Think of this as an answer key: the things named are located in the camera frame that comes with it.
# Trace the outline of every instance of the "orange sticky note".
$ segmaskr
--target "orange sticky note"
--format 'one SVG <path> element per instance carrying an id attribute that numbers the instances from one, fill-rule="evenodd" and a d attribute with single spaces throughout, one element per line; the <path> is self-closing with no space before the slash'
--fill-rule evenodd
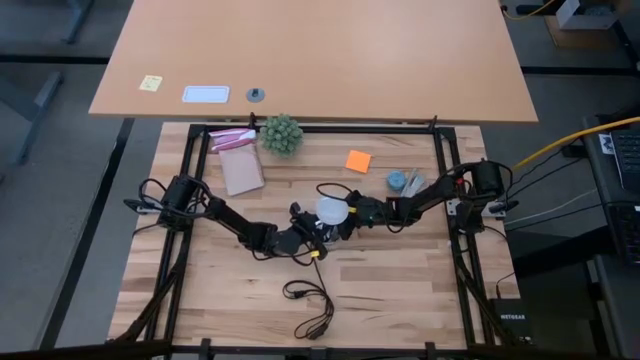
<path id="1" fill-rule="evenodd" d="M 359 171 L 366 174 L 369 171 L 369 163 L 371 162 L 371 154 L 360 151 L 351 150 L 347 158 L 347 169 Z"/>

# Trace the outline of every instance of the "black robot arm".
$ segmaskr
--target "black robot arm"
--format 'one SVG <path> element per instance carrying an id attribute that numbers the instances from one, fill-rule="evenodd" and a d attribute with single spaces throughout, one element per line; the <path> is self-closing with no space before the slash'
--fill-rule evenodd
<path id="1" fill-rule="evenodd" d="M 308 212 L 301 212 L 293 203 L 289 209 L 291 226 L 278 231 L 275 224 L 251 222 L 230 208 L 223 199 L 213 195 L 208 185 L 188 175 L 174 176 L 161 200 L 140 193 L 140 200 L 125 200 L 125 204 L 136 210 L 139 207 L 160 211 L 157 223 L 175 231 L 183 231 L 193 220 L 213 220 L 238 237 L 238 241 L 252 253 L 267 257 L 291 257 L 302 245 L 319 252 L 319 260 L 327 255 L 322 239 L 330 230 Z M 198 205 L 204 211 L 196 212 Z"/>
<path id="2" fill-rule="evenodd" d="M 474 187 L 465 191 L 464 175 L 470 173 Z M 411 226 L 422 214 L 447 200 L 459 199 L 456 205 L 456 225 L 465 231 L 478 232 L 482 228 L 482 210 L 487 203 L 504 193 L 500 165 L 492 161 L 466 163 L 454 167 L 433 184 L 412 197 L 388 197 L 381 201 L 351 192 L 345 201 L 353 209 L 339 226 L 342 239 L 348 239 L 355 228 L 386 225 L 392 232 Z"/>

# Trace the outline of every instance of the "small succulent plant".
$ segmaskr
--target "small succulent plant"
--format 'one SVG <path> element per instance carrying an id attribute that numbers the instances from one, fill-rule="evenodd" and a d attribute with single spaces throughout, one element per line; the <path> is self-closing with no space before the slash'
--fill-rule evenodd
<path id="1" fill-rule="evenodd" d="M 302 129 L 289 115 L 269 117 L 260 130 L 262 146 L 280 157 L 290 157 L 302 144 Z"/>

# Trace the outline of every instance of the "paper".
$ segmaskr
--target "paper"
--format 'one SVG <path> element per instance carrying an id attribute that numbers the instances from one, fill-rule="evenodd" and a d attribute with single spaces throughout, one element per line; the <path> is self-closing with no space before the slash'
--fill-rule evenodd
<path id="1" fill-rule="evenodd" d="M 162 76 L 147 75 L 140 84 L 140 90 L 156 92 L 161 83 Z"/>
<path id="2" fill-rule="evenodd" d="M 598 134 L 600 137 L 600 148 L 602 149 L 602 153 L 605 155 L 613 155 L 615 151 L 613 150 L 613 141 L 611 140 L 611 135 L 609 134 Z"/>
<path id="3" fill-rule="evenodd" d="M 187 86 L 182 95 L 186 103 L 224 104 L 229 100 L 228 86 Z"/>
<path id="4" fill-rule="evenodd" d="M 220 151 L 222 176 L 227 194 L 234 196 L 264 186 L 255 144 Z"/>
<path id="5" fill-rule="evenodd" d="M 369 163 L 371 162 L 371 155 L 356 150 L 349 152 L 347 158 L 347 169 L 355 170 L 366 174 L 369 171 Z"/>

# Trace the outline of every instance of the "wooden work surface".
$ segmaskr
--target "wooden work surface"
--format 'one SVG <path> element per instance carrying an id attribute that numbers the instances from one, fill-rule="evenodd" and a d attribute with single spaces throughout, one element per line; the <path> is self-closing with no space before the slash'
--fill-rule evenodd
<path id="1" fill-rule="evenodd" d="M 188 127 L 164 125 L 150 177 L 168 184 L 179 173 Z M 457 127 L 457 133 L 463 162 L 485 156 L 478 127 Z M 192 164 L 198 148 L 196 144 Z M 351 149 L 373 155 L 368 174 L 344 168 Z M 266 180 L 260 190 L 226 196 L 219 157 L 214 154 L 207 157 L 203 179 L 250 221 L 275 223 L 281 229 L 289 226 L 292 202 L 315 212 L 319 195 L 314 188 L 320 182 L 340 182 L 384 199 L 391 195 L 385 177 L 392 169 L 418 167 L 430 181 L 438 176 L 429 135 L 306 134 L 300 152 L 290 160 L 277 159 L 261 148 L 259 157 Z M 161 196 L 155 187 L 147 192 Z M 153 222 L 155 216 L 142 216 L 138 226 Z M 503 231 L 500 222 L 485 223 Z M 164 229 L 153 228 L 135 236 L 110 337 L 124 332 L 151 298 L 165 234 Z M 477 243 L 488 296 L 495 296 L 496 281 L 513 272 L 509 248 L 502 236 L 489 230 L 477 235 Z M 285 299 L 282 286 L 294 279 L 317 283 L 313 268 L 290 259 L 255 261 L 228 230 L 212 221 L 196 221 L 174 344 L 198 345 L 208 337 L 217 346 L 420 348 L 425 341 L 434 341 L 438 348 L 465 347 L 443 206 L 425 212 L 421 221 L 400 234 L 383 226 L 359 229 L 333 249 L 319 264 L 336 306 L 333 322 L 315 342 L 296 340 L 295 327 L 319 315 L 323 305 L 314 298 Z M 515 277 L 500 286 L 504 297 L 519 296 Z M 479 313 L 471 299 L 476 336 L 482 341 Z M 157 334 L 163 334 L 166 309 L 167 301 Z"/>
<path id="2" fill-rule="evenodd" d="M 146 75 L 157 92 L 139 90 Z M 226 104 L 186 86 L 231 87 Z M 250 103 L 246 93 L 266 97 Z M 536 122 L 496 0 L 136 0 L 95 115 Z"/>

